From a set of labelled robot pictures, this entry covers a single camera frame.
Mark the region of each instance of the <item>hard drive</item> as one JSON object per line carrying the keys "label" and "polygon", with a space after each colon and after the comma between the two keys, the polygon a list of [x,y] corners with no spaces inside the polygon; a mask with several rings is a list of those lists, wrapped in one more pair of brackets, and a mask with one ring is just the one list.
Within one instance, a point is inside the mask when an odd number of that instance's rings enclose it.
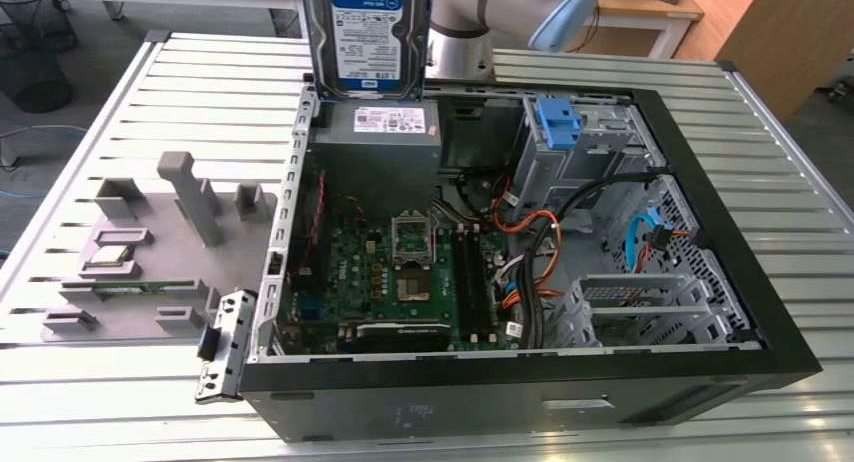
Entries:
{"label": "hard drive", "polygon": [[320,99],[419,99],[429,0],[303,0]]}

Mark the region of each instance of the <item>blue drive bay latch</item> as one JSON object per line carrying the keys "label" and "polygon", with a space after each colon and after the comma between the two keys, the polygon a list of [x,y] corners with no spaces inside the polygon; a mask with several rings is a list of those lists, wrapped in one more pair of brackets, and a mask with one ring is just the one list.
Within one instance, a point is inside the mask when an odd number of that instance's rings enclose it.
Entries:
{"label": "blue drive bay latch", "polygon": [[569,100],[540,97],[536,112],[545,131],[545,146],[552,150],[572,149],[581,135],[581,117],[572,110]]}

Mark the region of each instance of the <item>green circuit board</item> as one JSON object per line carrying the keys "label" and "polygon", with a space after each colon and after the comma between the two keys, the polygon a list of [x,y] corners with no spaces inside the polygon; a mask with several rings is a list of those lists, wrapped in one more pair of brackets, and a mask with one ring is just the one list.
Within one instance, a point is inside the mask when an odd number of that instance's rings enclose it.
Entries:
{"label": "green circuit board", "polygon": [[[471,343],[459,338],[452,231],[440,228],[433,234],[435,259],[424,269],[417,265],[393,265],[389,226],[332,229],[325,294],[321,298],[297,298],[303,319],[316,326],[304,331],[303,345],[311,353],[335,353],[336,331],[341,324],[349,322],[445,324],[452,328],[453,350],[495,350],[503,347],[500,337],[492,343],[485,340]],[[404,239],[407,249],[411,246],[413,250],[423,250],[415,235],[405,235]],[[487,279],[495,273],[487,256],[500,253],[503,248],[501,234],[480,235]],[[484,280],[484,287],[491,300],[489,280]]]}

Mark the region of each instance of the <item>ram slot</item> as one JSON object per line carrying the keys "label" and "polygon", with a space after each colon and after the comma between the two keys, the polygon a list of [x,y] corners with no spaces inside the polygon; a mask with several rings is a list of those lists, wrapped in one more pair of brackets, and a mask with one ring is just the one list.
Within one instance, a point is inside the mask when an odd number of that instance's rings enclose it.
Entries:
{"label": "ram slot", "polygon": [[453,264],[453,290],[456,291],[456,320],[459,337],[467,340],[472,333],[472,297],[468,292],[468,271],[465,270],[465,238],[460,230],[451,239],[451,257]]}
{"label": "ram slot", "polygon": [[456,232],[453,234],[451,255],[453,256],[459,337],[468,341],[485,341],[493,330],[477,233]]}
{"label": "ram slot", "polygon": [[480,234],[469,232],[465,238],[465,263],[468,265],[468,295],[472,300],[473,329],[481,342],[487,341],[492,330],[489,298],[485,292],[485,262],[480,251]]}

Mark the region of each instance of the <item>blue hard drive label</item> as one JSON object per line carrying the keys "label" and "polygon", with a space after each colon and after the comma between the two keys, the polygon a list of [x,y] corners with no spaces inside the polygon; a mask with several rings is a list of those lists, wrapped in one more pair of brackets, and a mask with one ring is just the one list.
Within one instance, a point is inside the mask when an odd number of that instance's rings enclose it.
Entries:
{"label": "blue hard drive label", "polygon": [[332,0],[337,75],[353,89],[381,89],[400,80],[400,41],[392,27],[403,0]]}

